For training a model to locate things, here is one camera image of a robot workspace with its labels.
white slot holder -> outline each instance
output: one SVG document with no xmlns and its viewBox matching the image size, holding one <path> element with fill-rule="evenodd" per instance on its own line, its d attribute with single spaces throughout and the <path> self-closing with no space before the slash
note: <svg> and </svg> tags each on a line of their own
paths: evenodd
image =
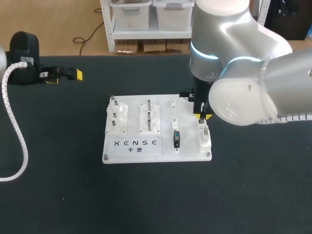
<svg viewBox="0 0 312 234">
<path fill-rule="evenodd" d="M 151 130 L 148 127 L 148 113 L 151 113 Z M 148 110 L 148 100 L 140 105 L 140 132 L 142 134 L 160 134 L 159 103 L 151 102 L 151 110 Z"/>
</svg>

black connector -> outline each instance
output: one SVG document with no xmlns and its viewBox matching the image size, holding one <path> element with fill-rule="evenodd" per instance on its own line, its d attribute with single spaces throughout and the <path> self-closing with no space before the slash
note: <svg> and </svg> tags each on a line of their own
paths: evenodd
<svg viewBox="0 0 312 234">
<path fill-rule="evenodd" d="M 180 148 L 180 132 L 174 131 L 174 148 L 179 149 Z"/>
</svg>

wooden floor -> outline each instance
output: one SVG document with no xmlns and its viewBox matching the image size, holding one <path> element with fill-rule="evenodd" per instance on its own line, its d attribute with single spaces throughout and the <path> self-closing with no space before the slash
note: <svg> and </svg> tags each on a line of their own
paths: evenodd
<svg viewBox="0 0 312 234">
<path fill-rule="evenodd" d="M 103 22 L 99 0 L 0 0 L 0 44 L 8 50 L 17 31 L 35 34 L 40 55 L 79 55 L 80 44 L 74 37 L 87 39 Z M 294 50 L 312 47 L 312 40 L 291 41 Z M 101 26 L 85 44 L 82 55 L 109 53 L 105 29 Z"/>
</svg>

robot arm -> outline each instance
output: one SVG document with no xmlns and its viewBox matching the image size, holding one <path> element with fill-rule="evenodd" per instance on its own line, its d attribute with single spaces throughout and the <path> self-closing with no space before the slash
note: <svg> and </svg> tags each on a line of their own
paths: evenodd
<svg viewBox="0 0 312 234">
<path fill-rule="evenodd" d="M 292 53 L 249 0 L 196 0 L 191 52 L 194 114 L 235 125 L 310 119 L 312 49 Z"/>
</svg>

white storage bin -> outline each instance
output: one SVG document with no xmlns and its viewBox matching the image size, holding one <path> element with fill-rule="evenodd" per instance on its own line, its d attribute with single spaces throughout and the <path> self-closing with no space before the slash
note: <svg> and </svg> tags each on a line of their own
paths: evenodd
<svg viewBox="0 0 312 234">
<path fill-rule="evenodd" d="M 153 0 L 160 31 L 188 31 L 194 0 Z"/>
<path fill-rule="evenodd" d="M 111 7 L 121 31 L 148 30 L 152 0 L 112 0 Z"/>
</svg>

